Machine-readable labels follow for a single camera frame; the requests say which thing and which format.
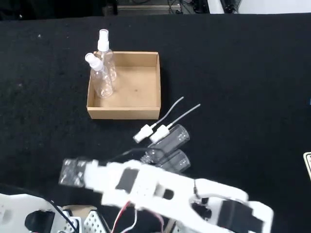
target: white spray nozzle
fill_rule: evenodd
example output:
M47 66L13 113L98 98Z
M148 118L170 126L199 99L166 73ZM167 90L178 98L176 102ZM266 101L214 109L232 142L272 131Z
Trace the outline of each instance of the white spray nozzle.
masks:
M153 143L156 143L158 141L160 141L162 138L166 137L167 135L170 134L170 130L168 127L166 127L165 125L161 125L156 132L151 135L150 140Z
M133 137L136 143L141 142L143 139L152 135L154 131L152 130L152 126L145 125L140 129L140 131Z
M102 61L95 57L93 53L88 53L85 56L85 60L89 63L89 66L92 67L95 71L99 71L103 68L103 63Z
M102 40L102 41L108 41L109 37L109 31L107 29L100 29L99 30L99 39Z
M106 29L101 29L99 31L99 40L97 44L98 51L106 52L109 50L109 39L108 39L109 31Z
M160 120L158 120L156 123L154 123L152 126L149 125L145 125L144 127L142 127L140 129L140 131L133 137L133 139L139 143L141 142L143 139L149 137L150 135L153 134L153 128L160 123L161 121L163 121L171 112L171 110L183 99L184 97L180 97L172 106L171 108L168 110L168 112L164 115L164 117L162 117Z

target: black cloth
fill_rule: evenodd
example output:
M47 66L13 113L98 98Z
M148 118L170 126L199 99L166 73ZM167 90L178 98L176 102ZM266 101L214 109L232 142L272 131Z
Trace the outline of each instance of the black cloth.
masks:
M185 96L166 122L202 104L180 121L191 136L182 148L191 161L186 175L238 187L270 206L273 233L308 232L310 24L310 14L0 23L0 182L59 205L99 203L90 190L57 184L63 159L110 158L137 146L132 136L153 122L91 120L86 111L84 55L108 28L112 50L159 52L161 116ZM147 232L144 224L136 231Z

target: open cardboard box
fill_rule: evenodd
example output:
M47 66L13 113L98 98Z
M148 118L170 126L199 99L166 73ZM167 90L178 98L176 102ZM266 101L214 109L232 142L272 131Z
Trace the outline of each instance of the open cardboard box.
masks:
M157 52L114 52L117 79L112 96L101 99L88 84L87 111L92 119L158 119L161 108Z

